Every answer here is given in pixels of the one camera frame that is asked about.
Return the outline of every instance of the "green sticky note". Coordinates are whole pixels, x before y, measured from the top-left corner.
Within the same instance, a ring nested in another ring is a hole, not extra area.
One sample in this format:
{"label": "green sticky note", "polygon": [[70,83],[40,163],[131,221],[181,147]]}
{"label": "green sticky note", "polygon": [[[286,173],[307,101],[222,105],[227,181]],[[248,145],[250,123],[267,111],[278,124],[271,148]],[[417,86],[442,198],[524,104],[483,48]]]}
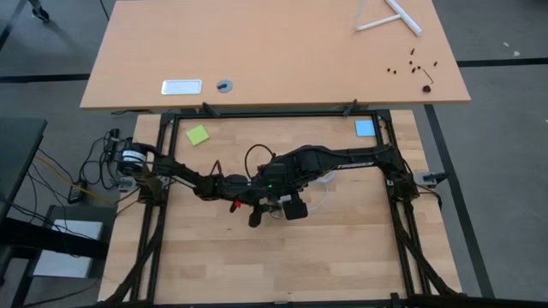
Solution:
{"label": "green sticky note", "polygon": [[200,142],[209,139],[209,134],[203,125],[199,125],[187,132],[188,139],[192,145],[197,145]]}

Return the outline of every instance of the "gray floor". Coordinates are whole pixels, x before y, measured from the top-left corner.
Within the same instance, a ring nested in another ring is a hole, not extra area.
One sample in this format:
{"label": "gray floor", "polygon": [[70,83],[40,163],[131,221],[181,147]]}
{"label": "gray floor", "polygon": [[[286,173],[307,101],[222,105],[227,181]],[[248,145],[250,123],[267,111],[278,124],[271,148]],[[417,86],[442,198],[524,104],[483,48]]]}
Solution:
{"label": "gray floor", "polygon": [[[109,12],[113,0],[104,1]],[[42,25],[27,5],[0,50],[0,76],[84,74],[91,71],[107,25],[96,0],[44,0],[55,23]],[[434,0],[457,60],[548,56],[548,2],[541,0]],[[0,27],[17,0],[0,2]],[[548,66],[464,68],[473,102],[438,106],[439,120],[462,184],[481,251],[495,293],[500,298],[548,301]],[[112,127],[133,132],[135,115],[79,109],[85,81],[26,85],[0,84],[0,114],[41,116],[48,120],[42,148],[74,173],[89,145]],[[411,106],[432,170],[442,170],[422,106]],[[50,172],[55,188],[67,188]],[[39,212],[56,200],[43,187]],[[116,198],[99,187],[94,191]],[[480,295],[447,184],[444,220],[462,286]],[[17,203],[31,207],[32,188],[25,181]],[[25,264],[14,262],[0,289],[0,305],[11,299]],[[38,279],[28,302],[81,289],[92,280]],[[98,288],[48,307],[91,304]]]}

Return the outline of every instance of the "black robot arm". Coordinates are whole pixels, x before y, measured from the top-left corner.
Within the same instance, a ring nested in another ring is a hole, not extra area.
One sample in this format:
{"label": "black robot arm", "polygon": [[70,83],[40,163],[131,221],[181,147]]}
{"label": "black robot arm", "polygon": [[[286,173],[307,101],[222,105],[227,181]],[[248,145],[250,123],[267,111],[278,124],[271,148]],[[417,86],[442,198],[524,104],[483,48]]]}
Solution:
{"label": "black robot arm", "polygon": [[[152,153],[154,173],[146,166],[146,155]],[[393,198],[411,200],[418,197],[413,176],[408,172],[400,152],[392,145],[371,148],[330,150],[324,146],[304,145],[281,156],[274,156],[258,167],[252,179],[245,175],[221,173],[200,175],[173,157],[159,153],[150,145],[133,143],[122,153],[118,168],[122,174],[135,178],[141,189],[152,198],[160,198],[165,184],[158,177],[171,178],[193,189],[204,200],[224,199],[232,202],[230,211],[240,204],[253,207],[249,226],[260,225],[264,212],[283,210],[288,220],[307,216],[307,206],[299,197],[309,182],[332,170],[379,167]]]}

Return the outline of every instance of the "wheel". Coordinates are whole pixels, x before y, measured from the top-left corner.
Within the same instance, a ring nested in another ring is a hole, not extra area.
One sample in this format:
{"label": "wheel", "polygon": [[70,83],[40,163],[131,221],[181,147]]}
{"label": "wheel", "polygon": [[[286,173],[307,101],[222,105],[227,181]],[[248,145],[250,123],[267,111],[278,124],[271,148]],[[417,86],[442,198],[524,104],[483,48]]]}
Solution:
{"label": "wheel", "polygon": [[50,15],[48,14],[48,12],[44,11],[44,9],[42,8],[40,8],[39,11],[37,11],[36,9],[33,9],[33,15],[34,17],[40,19],[43,22],[50,21]]}

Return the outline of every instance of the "wooden tabletop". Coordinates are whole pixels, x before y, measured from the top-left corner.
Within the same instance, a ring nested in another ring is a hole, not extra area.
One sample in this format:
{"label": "wooden tabletop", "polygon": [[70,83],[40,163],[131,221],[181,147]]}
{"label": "wooden tabletop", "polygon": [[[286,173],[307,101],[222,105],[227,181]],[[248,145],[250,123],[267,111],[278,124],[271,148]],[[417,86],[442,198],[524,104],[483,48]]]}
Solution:
{"label": "wooden tabletop", "polygon": [[[401,20],[355,32],[359,0],[118,1],[80,106],[470,101],[432,0],[397,1],[422,37]],[[360,23],[394,14],[367,0]],[[164,80],[202,80],[201,94],[162,95]]]}
{"label": "wooden tabletop", "polygon": [[[413,171],[427,170],[412,111],[391,113],[403,156]],[[176,159],[201,174],[208,174],[219,159],[226,175],[244,175],[244,155],[256,143],[279,154],[306,144],[331,149],[374,146],[374,138],[355,135],[354,121],[363,118],[184,120]],[[155,145],[158,124],[159,115],[141,115],[134,140]],[[199,124],[211,137],[191,146],[185,132]],[[256,150],[249,156],[250,169],[270,157]],[[262,224],[250,228],[249,207],[230,214],[226,201],[205,202],[186,187],[172,186],[156,303],[388,299],[392,292],[405,297],[380,170],[337,171],[327,189],[326,200],[309,217],[289,222],[263,215]],[[325,194],[323,185],[312,184],[301,197],[310,208]],[[114,292],[135,260],[143,210],[143,204],[135,204],[116,219],[99,299]],[[436,199],[422,194],[414,201],[414,213],[426,258],[450,287],[460,290]],[[415,272],[414,278],[419,286]]]}

